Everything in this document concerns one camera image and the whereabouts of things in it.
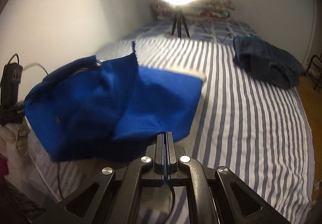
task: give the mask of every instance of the tripod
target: tripod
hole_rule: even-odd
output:
[[[171,36],[173,36],[175,26],[177,25],[178,38],[181,38],[181,20],[182,20],[183,26],[185,27],[187,37],[190,38],[189,30],[187,27],[187,22],[186,22],[185,16],[183,15],[181,9],[175,9],[175,11],[174,11],[174,20],[173,20],[173,25],[172,25]]]

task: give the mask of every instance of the wooden floor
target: wooden floor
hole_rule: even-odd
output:
[[[297,91],[312,129],[315,158],[314,182],[316,186],[316,183],[322,180],[322,93],[313,90],[308,78],[300,78],[300,85],[297,87]],[[312,199],[316,200],[318,198],[322,199],[322,184],[320,189],[315,188],[313,190]]]

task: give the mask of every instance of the blue garment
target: blue garment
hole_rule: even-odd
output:
[[[65,65],[25,98],[26,116],[53,161],[130,161],[160,132],[172,131],[175,141],[189,134],[202,80],[140,67],[134,46],[101,67],[95,56]]]
[[[235,37],[235,65],[263,82],[289,89],[305,74],[301,63],[289,52],[256,37]]]

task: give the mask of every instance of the tripod leg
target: tripod leg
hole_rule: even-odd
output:
[[[174,34],[176,24],[177,24],[177,13],[174,14],[174,20],[173,20],[173,24],[172,24],[171,36],[173,36],[173,34]]]
[[[180,15],[181,15],[182,23],[183,23],[183,26],[185,27],[187,36],[188,36],[188,38],[190,38],[189,30],[188,30],[188,26],[187,26],[187,22],[186,22],[185,16],[182,13]]]
[[[178,38],[181,38],[181,14],[178,14],[177,18]]]

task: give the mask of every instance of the white and gray striped fabric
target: white and gray striped fabric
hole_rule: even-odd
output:
[[[123,40],[100,49],[97,58],[129,53],[131,41]],[[190,147],[185,147],[188,155],[211,168],[227,166],[291,223],[305,221],[314,158],[311,130],[296,89],[282,90],[252,79],[234,66],[232,48],[212,42],[140,39],[136,55],[142,66],[180,66],[205,73],[196,134]],[[66,172],[75,170],[73,163],[64,166]],[[53,176],[42,174],[57,195]],[[65,195],[82,178],[81,173],[74,173],[77,181],[73,183],[67,175],[61,174]],[[177,189],[176,197],[169,223],[189,223],[185,190]],[[164,214],[157,211],[144,210],[140,215],[143,223],[164,220]]]

